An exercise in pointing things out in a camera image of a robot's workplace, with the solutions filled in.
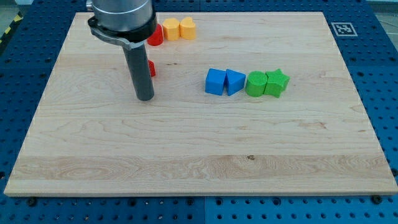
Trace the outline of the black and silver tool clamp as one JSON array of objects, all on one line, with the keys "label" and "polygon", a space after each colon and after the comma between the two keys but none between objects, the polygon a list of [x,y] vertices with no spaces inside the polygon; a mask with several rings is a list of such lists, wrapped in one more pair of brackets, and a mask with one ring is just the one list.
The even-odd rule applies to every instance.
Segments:
[{"label": "black and silver tool clamp", "polygon": [[139,43],[148,39],[156,30],[157,17],[153,12],[150,19],[142,26],[129,31],[115,31],[100,25],[95,16],[88,19],[91,34],[103,42],[119,45],[128,50],[136,48]]}]

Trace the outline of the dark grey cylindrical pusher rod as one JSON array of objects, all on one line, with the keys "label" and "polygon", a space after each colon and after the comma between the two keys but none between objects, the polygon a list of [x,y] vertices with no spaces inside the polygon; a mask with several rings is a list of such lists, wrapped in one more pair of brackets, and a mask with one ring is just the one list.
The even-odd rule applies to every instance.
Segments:
[{"label": "dark grey cylindrical pusher rod", "polygon": [[151,100],[154,97],[154,87],[145,44],[123,51],[137,98],[141,101]]}]

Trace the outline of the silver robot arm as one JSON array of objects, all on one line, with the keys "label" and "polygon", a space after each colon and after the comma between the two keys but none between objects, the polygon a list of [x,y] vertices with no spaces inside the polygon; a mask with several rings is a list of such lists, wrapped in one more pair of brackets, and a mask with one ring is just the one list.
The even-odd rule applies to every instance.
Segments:
[{"label": "silver robot arm", "polygon": [[136,96],[141,101],[154,97],[145,47],[155,32],[157,17],[151,0],[90,0],[94,16],[88,19],[91,34],[123,48]]}]

